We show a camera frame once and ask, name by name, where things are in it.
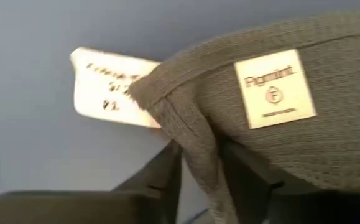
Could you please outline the grey-brown waffle towel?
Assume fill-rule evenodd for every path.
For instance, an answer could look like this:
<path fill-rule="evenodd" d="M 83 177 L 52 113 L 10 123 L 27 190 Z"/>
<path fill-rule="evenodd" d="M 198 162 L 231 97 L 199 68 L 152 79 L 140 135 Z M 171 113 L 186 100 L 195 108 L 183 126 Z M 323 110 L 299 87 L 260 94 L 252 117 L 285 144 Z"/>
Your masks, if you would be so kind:
<path fill-rule="evenodd" d="M 163 131 L 208 199 L 187 224 L 240 224 L 230 139 L 324 190 L 360 193 L 360 11 L 224 35 L 163 62 L 80 47 L 74 107 Z"/>

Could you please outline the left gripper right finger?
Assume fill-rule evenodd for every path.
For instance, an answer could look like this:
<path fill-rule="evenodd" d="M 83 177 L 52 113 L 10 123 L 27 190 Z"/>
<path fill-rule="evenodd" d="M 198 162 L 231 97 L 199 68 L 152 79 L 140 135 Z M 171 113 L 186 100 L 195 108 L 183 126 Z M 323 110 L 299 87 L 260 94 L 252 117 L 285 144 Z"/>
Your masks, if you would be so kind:
<path fill-rule="evenodd" d="M 315 187 L 230 139 L 220 158 L 240 224 L 360 224 L 360 193 Z"/>

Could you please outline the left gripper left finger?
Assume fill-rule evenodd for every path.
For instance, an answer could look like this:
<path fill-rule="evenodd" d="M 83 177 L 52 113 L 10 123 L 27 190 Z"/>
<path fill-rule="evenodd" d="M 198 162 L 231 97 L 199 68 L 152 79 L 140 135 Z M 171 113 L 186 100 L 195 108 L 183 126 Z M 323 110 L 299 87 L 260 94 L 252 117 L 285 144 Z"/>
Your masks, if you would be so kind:
<path fill-rule="evenodd" d="M 165 146 L 109 191 L 12 191 L 0 194 L 0 224 L 175 224 L 182 148 Z"/>

